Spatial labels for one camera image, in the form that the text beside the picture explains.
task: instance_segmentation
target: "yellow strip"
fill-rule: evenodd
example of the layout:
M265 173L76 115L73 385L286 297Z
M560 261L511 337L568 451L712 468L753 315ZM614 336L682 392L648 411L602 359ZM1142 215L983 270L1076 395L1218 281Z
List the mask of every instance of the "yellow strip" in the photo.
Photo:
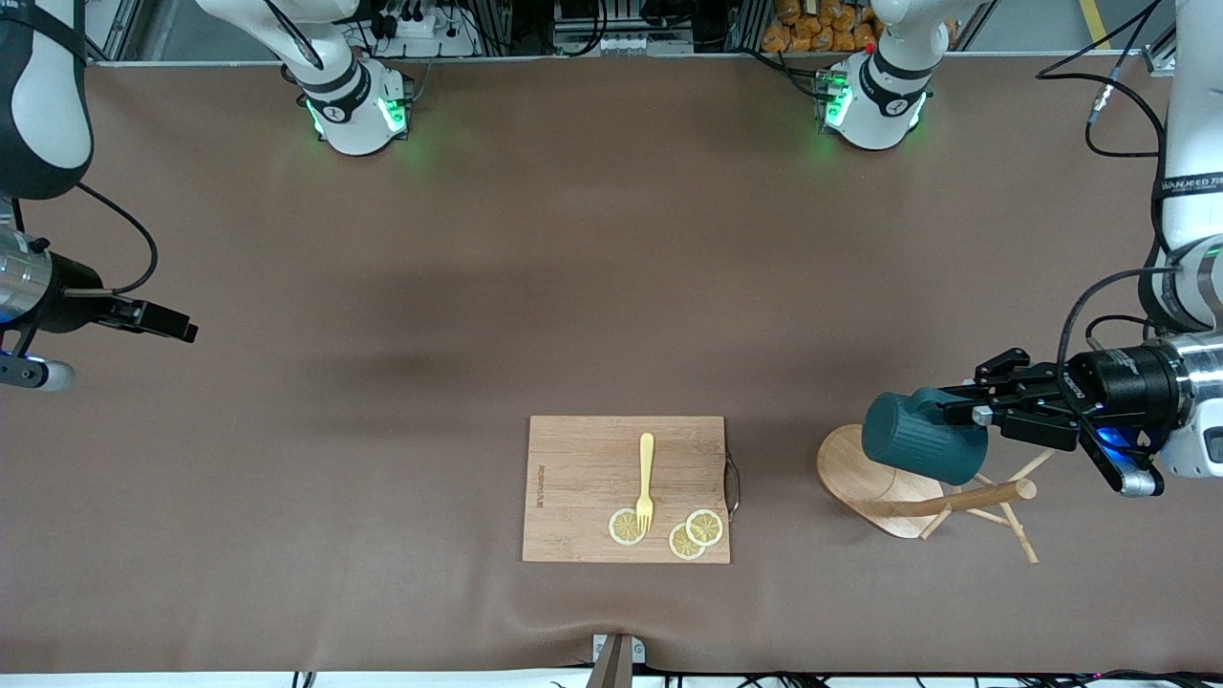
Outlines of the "yellow strip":
M1079 6L1082 7L1082 18L1087 22L1092 43L1104 38L1108 32L1104 31L1104 21L1099 18L1099 7L1096 6L1096 0L1079 0ZM1112 50L1113 46L1106 40L1099 44L1099 49Z

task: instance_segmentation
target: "wooden mug tree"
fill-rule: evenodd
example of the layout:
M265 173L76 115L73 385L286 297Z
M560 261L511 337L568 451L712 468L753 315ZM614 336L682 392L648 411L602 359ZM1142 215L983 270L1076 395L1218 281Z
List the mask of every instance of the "wooden mug tree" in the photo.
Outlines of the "wooden mug tree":
M846 425L832 431L819 446L816 472L829 495L889 535L926 540L951 512L964 512L1010 528L1027 561L1035 565L1040 560L1010 503L1036 496L1036 484L1027 477L1052 456L1053 451L1046 450L1003 483L978 473L972 480L980 488L954 486L950 495L944 495L937 480L866 458L862 426ZM1000 507L1003 516L985 511L993 506Z

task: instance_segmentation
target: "fork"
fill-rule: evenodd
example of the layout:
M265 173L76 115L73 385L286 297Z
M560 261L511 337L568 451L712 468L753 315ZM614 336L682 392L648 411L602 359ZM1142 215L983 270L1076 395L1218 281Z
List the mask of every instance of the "fork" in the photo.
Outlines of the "fork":
M641 434L641 496L637 497L637 530L649 533L654 521L654 501L649 499L649 473L654 468L654 436Z

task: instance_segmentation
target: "brown table surface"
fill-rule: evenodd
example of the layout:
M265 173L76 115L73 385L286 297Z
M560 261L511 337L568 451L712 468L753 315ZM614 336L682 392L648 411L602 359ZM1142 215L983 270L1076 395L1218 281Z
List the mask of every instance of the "brown table surface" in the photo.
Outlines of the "brown table surface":
M1150 160L1092 156L1095 86L1043 64L948 60L881 154L750 60L446 65L363 159L274 68L89 70L88 181L201 334L42 335L79 387L0 393L0 667L505 668L623 631L684 671L1223 668L1223 483L1130 501L1059 456L1029 566L971 517L893 540L815 477L879 392L1052 357L1144 258ZM1101 142L1148 145L1135 112ZM111 284L143 266L81 193L27 222ZM532 414L724 415L734 563L520 562ZM1035 453L996 437L986 473Z

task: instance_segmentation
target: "wooden cutting board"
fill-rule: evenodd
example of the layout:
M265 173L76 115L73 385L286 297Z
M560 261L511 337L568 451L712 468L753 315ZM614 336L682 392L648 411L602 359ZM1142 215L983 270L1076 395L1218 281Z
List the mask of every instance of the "wooden cutting board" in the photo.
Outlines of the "wooden cutting board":
M654 523L640 543L624 546L612 539L608 522L637 503L642 433L654 435ZM722 418L532 417L522 561L730 563L725 466ZM719 543L686 562L671 552L668 539L697 510L715 512L725 530Z

